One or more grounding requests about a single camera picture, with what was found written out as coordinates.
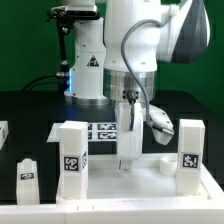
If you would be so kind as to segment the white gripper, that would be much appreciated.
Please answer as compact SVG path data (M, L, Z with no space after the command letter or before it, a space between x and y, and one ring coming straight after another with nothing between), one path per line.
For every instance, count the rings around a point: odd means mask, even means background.
M120 102L117 106L117 155L119 170L130 173L132 161L142 154L143 110L140 103L134 104L134 122L131 122L131 105Z

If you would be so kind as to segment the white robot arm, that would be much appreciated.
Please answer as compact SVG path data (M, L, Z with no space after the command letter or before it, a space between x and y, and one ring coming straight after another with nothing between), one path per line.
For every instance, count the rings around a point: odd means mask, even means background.
M205 52L210 26L204 0L62 2L54 12L65 28L77 30L66 99L115 104L119 169L128 172L142 154L144 125L163 145L174 135L172 124L150 107L157 63L189 64Z

